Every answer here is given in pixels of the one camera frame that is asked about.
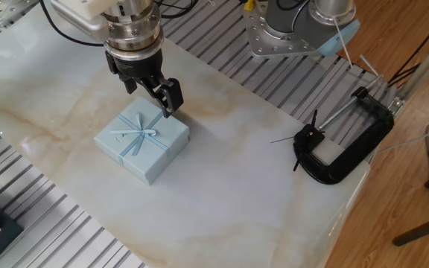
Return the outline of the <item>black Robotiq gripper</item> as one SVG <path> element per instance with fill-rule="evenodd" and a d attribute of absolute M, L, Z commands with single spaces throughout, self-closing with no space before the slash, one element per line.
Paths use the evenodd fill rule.
<path fill-rule="evenodd" d="M 119 79 L 124 83 L 129 95 L 137 89 L 134 79 L 140 79 L 139 83 L 161 106 L 165 118 L 169 118 L 183 105 L 179 81 L 174 78 L 165 79 L 162 73 L 161 48 L 149 57 L 144 54 L 142 58 L 137 57 L 135 51 L 120 51 L 108 47 L 105 54 L 110 72 L 119 74 Z"/>

